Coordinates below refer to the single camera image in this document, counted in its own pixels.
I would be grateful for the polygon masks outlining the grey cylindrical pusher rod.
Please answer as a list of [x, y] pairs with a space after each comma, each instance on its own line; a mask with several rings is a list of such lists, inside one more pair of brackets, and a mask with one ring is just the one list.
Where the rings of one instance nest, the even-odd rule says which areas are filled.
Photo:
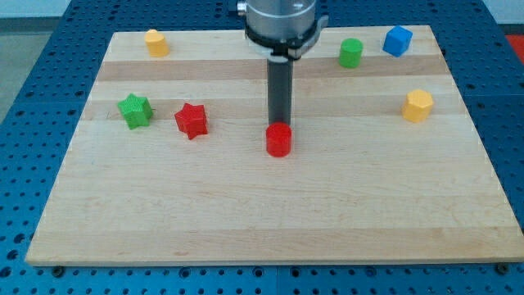
[[269, 124], [291, 123], [293, 62], [286, 57], [267, 60]]

